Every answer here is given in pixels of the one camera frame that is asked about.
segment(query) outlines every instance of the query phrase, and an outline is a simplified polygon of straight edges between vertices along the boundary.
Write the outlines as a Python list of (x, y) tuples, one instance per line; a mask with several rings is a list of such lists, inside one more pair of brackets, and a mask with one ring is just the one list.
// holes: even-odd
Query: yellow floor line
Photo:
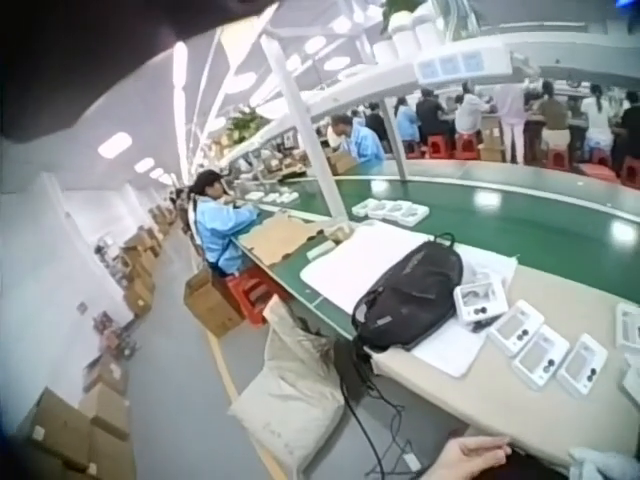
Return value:
[[(238, 398), (238, 389), (233, 383), (233, 379), (231, 378), (231, 374), (229, 373), (229, 368), (227, 368), (227, 362), (224, 359), (224, 355), (222, 354), (222, 349), (220, 348), (220, 342), (216, 337), (209, 335), (209, 344), (211, 345), (211, 351), (213, 352), (213, 358), (216, 361), (216, 366), (218, 367), (218, 371), (220, 372), (220, 378), (222, 378), (222, 384), (224, 385), (224, 389), (227, 391), (227, 395), (229, 395), (229, 399), (233, 402), (236, 398)], [(287, 480), (287, 476), (284, 471), (278, 465), (278, 462), (275, 461), (273, 456), (267, 452), (264, 448), (258, 445), (253, 439), (251, 439), (254, 447), (256, 447), (256, 451), (258, 452), (258, 456), (267, 471), (271, 475), (273, 480)]]

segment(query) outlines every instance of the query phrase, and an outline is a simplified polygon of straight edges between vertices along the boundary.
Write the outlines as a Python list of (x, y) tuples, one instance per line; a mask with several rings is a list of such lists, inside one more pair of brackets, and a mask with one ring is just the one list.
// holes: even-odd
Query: black backpack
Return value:
[(373, 284), (351, 315), (357, 343), (378, 351), (411, 349), (455, 314), (453, 290), (462, 281), (463, 266), (454, 244), (450, 233), (436, 236)]

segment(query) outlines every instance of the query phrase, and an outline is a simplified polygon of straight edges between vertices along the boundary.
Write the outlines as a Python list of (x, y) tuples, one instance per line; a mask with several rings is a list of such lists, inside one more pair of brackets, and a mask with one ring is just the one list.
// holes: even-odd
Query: pink shirt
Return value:
[(510, 124), (519, 124), (526, 121), (524, 87), (521, 84), (504, 83), (498, 85), (493, 92), (493, 98), (500, 120)]

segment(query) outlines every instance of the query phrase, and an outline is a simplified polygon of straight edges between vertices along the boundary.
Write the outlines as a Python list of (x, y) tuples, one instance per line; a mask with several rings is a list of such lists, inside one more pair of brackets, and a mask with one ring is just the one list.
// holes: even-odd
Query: white sack bag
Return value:
[(264, 367), (229, 413), (291, 478), (301, 478), (344, 410), (333, 342), (298, 328), (278, 297), (269, 302), (264, 316), (271, 326)]

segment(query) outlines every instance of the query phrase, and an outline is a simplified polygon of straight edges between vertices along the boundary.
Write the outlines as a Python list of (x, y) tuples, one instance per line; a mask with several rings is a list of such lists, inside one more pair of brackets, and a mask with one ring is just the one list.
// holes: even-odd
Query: gray floor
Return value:
[[(229, 399), (205, 332), (182, 304), (184, 281), (192, 269), (189, 248), (177, 232), (168, 239), (155, 273), (153, 310), (135, 333), (141, 349), (130, 365), (129, 398), (138, 478), (267, 480), (267, 470), (249, 437), (227, 415)], [(312, 321), (304, 310), (300, 314)], [(266, 328), (243, 325), (221, 341), (238, 391), (262, 368), (266, 334)], [(411, 441), (413, 452), (424, 465), (434, 458), (450, 432), (464, 428), (457, 419), (394, 382), (380, 379), (377, 384), (389, 400), (405, 407), (398, 437), (400, 443)], [(382, 453), (390, 444), (393, 410), (367, 398), (357, 412)], [(384, 459), (385, 468), (391, 469), (398, 457), (399, 450), (392, 448)], [(362, 479), (374, 465), (362, 432), (345, 413), (306, 478)], [(408, 468), (400, 461), (398, 470)]]

